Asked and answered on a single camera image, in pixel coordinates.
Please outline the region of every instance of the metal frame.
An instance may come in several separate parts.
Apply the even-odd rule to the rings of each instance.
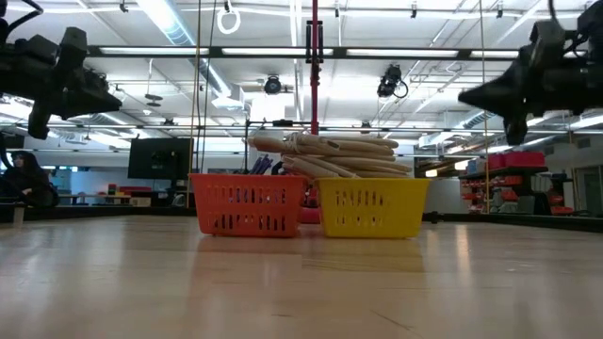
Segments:
[[[250,121],[250,127],[256,126],[262,130],[279,130],[279,131],[304,131],[311,122],[308,121],[293,121],[293,126],[274,126],[271,121]],[[27,123],[13,123],[13,122],[0,122],[0,128],[6,127],[21,127],[27,128]],[[147,129],[147,130],[190,130],[191,127],[194,130],[206,130],[206,131],[245,131],[246,126],[244,125],[137,125],[137,124],[84,124],[84,123],[49,123],[49,128],[61,128],[61,129],[86,129],[93,130],[97,128],[110,128],[110,129]],[[470,133],[474,135],[482,135],[486,131],[485,129],[459,129],[459,128],[400,128],[400,127],[350,127],[350,126],[320,126],[318,128],[322,132],[392,132],[392,133],[437,133],[437,132],[449,132],[449,133]],[[504,131],[501,129],[488,129],[488,133],[503,134]],[[545,135],[545,136],[557,136],[566,135],[568,131],[563,130],[528,130],[528,134],[534,135]],[[603,129],[583,129],[572,131],[574,135],[603,135]]]
[[[262,46],[262,47],[240,47],[240,46],[202,46],[204,53],[201,57],[217,58],[283,58],[303,59],[304,47],[286,46]],[[122,52],[108,52],[107,49],[122,50]],[[224,53],[224,49],[237,49],[239,53]],[[124,57],[124,58],[185,58],[196,56],[195,48],[190,46],[120,46],[120,45],[92,45],[89,46],[90,58],[101,57]],[[324,47],[326,51],[324,59],[349,59],[349,60],[424,60],[424,61],[482,61],[481,53],[485,54],[485,61],[513,61],[518,53],[516,49],[485,49],[477,48],[387,48],[387,47]],[[356,52],[377,51],[375,55],[354,55],[350,50]],[[453,56],[439,56],[438,54],[452,54]]]

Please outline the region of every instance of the table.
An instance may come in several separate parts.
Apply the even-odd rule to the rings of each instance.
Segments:
[[[132,197],[126,195],[103,195],[103,194],[59,194],[59,198],[70,198],[72,204],[77,204],[78,199],[82,199],[82,203],[86,203],[86,198],[107,198],[107,199],[119,199],[119,204],[126,204]]]

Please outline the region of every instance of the monitor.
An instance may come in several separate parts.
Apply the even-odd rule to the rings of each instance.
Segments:
[[[186,180],[190,159],[190,138],[133,139],[128,178]]]

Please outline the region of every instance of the black equipment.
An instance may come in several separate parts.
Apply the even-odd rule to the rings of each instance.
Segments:
[[[398,95],[396,90],[398,87],[404,86],[406,88],[406,93],[404,95]],[[389,65],[385,74],[381,78],[381,83],[377,87],[377,95],[380,98],[389,98],[394,95],[397,98],[404,98],[408,94],[408,87],[406,83],[402,81],[402,71],[399,66]]]
[[[46,139],[52,114],[63,120],[119,110],[122,102],[108,93],[105,77],[83,67],[88,54],[86,32],[68,27],[60,45],[41,35],[7,43],[17,26],[43,13],[32,0],[23,0],[35,10],[12,24],[2,19],[7,0],[0,0],[0,97],[3,93],[33,100],[28,132]]]
[[[266,84],[264,84],[264,92],[266,94],[278,94],[281,92],[281,88],[281,81],[279,81],[279,77],[276,75],[269,76]]]
[[[167,179],[172,185],[188,178],[190,138],[133,139],[128,178]]]
[[[498,79],[459,95],[459,101],[503,118],[509,145],[520,145],[528,132],[529,113],[542,117],[548,110],[603,106],[603,0],[578,18],[576,31],[564,30],[549,1],[552,20],[534,24],[531,44]],[[577,48],[588,42],[582,55]]]

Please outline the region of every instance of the orange basket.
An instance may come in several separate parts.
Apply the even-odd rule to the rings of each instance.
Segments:
[[[301,176],[190,174],[204,234],[293,237],[305,179]]]

